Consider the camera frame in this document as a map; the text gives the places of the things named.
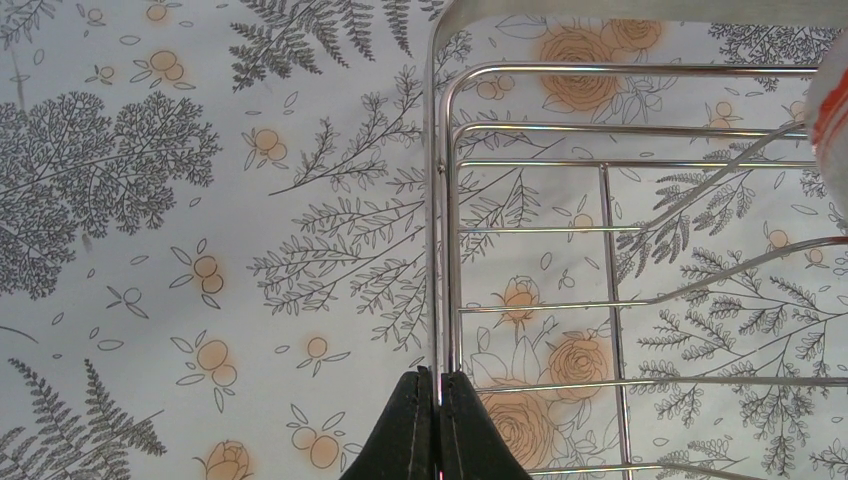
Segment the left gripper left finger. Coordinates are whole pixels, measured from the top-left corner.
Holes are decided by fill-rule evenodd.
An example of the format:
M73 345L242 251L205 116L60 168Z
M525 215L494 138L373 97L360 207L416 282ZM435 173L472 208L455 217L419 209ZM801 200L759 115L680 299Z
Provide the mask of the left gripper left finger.
M433 379L401 375L361 452L341 480L427 480L434 475Z

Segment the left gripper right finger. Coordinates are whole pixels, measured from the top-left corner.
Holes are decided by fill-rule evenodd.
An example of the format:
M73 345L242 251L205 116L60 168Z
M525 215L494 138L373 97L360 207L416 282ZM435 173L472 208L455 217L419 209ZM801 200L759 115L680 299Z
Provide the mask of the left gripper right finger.
M439 408L439 453L447 480L527 480L529 474L510 453L470 380L445 373Z

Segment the red patterned white bowl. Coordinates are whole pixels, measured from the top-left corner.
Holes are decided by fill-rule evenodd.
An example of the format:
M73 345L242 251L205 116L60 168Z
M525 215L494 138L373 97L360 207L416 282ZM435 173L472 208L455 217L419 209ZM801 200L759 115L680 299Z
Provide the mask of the red patterned white bowl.
M805 100L809 142L837 211L847 218L847 30L825 54Z

